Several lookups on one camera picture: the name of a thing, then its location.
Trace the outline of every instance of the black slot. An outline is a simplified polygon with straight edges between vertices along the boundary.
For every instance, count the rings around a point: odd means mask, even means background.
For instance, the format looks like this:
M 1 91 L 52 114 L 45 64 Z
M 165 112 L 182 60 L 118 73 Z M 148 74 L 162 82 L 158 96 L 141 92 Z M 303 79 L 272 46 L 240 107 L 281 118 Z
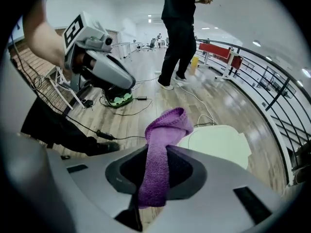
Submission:
M 237 188 L 234 189 L 233 192 L 237 195 L 255 224 L 261 223 L 271 215 L 267 207 L 248 187 Z
M 74 173 L 74 172 L 78 172 L 84 169 L 87 169 L 88 167 L 84 164 L 80 164 L 77 166 L 71 166 L 67 168 L 68 173 Z

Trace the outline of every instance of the white ceiling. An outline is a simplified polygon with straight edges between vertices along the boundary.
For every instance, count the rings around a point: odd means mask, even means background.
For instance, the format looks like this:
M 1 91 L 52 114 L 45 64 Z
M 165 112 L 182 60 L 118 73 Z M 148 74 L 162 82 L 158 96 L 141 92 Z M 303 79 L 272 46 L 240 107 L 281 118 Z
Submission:
M 164 0 L 109 0 L 135 23 L 144 23 L 148 14 L 160 21 Z M 232 36 L 243 46 L 264 56 L 283 59 L 297 72 L 310 67 L 307 45 L 290 15 L 278 0 L 214 0 L 211 5 L 197 5 L 195 30 L 202 34 Z M 261 47 L 252 44 L 259 40 Z

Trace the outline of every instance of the white sneaker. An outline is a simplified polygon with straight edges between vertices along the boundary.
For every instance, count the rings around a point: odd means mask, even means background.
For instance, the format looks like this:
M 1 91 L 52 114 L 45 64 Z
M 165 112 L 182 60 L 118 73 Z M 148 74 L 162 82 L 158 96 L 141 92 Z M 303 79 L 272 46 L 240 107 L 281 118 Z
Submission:
M 165 90 L 173 90 L 174 89 L 174 87 L 171 84 L 168 86 L 164 86 L 164 85 L 160 84 L 158 80 L 156 82 Z

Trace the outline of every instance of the purple towel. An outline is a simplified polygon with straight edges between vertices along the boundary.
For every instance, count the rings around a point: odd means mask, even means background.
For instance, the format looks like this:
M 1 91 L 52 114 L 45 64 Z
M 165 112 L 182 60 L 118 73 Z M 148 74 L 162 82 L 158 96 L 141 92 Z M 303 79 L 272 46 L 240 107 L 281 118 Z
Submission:
M 140 208 L 165 205 L 170 188 L 166 146 L 176 145 L 192 131 L 192 122 L 180 107 L 165 111 L 147 127 L 145 136 L 149 147 L 144 179 L 138 191 Z

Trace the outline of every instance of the black t-shirt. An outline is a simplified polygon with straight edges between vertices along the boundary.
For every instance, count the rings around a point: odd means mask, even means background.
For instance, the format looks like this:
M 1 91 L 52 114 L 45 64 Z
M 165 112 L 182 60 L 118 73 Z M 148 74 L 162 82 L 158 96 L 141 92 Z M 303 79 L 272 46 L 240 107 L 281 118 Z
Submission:
M 181 18 L 193 23 L 195 12 L 195 0 L 165 0 L 162 12 L 162 20 Z

